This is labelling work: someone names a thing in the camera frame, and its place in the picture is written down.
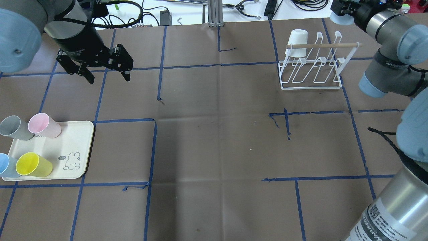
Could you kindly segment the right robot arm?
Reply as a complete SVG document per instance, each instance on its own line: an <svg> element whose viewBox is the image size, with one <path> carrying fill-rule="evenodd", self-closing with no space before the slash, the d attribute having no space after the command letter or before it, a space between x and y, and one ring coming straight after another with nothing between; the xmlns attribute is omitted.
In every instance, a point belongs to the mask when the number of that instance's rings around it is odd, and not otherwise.
<svg viewBox="0 0 428 241"><path fill-rule="evenodd" d="M365 70L359 88L373 98L392 92L411 97L397 127L397 144L374 128L397 152L403 164L383 191L363 211L346 241L427 240L427 70L414 67L427 60L425 25L396 13L401 0L334 0L331 20L355 23L380 48Z"/></svg>

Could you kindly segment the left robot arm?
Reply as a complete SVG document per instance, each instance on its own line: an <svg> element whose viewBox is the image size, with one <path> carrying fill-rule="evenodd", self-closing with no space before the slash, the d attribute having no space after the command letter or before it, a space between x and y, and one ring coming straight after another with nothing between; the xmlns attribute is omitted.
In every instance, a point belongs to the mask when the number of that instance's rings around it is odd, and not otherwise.
<svg viewBox="0 0 428 241"><path fill-rule="evenodd" d="M133 58L118 44L109 48L77 0L2 0L1 72L17 73L28 68L41 47L45 32L59 50L56 60L69 75L83 76L94 82L90 67L105 67L130 81Z"/></svg>

